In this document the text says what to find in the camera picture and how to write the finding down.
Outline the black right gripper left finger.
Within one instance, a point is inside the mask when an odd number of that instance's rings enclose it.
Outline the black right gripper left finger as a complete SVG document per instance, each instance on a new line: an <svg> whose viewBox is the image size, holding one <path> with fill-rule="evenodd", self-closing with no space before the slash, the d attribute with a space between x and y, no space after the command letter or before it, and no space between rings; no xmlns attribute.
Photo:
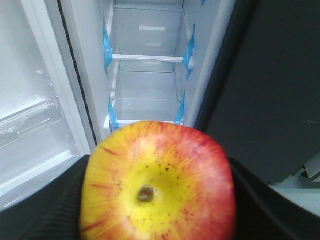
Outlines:
<svg viewBox="0 0 320 240"><path fill-rule="evenodd" d="M0 213L2 240L79 240L85 155L43 189Z"/></svg>

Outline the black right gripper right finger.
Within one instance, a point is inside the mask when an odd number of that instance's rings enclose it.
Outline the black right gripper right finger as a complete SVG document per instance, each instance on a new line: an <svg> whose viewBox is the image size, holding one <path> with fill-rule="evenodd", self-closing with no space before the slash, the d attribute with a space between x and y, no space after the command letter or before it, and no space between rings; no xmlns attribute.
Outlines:
<svg viewBox="0 0 320 240"><path fill-rule="evenodd" d="M236 193L236 240L318 240L320 190L301 188L300 177L280 185L264 183L229 158Z"/></svg>

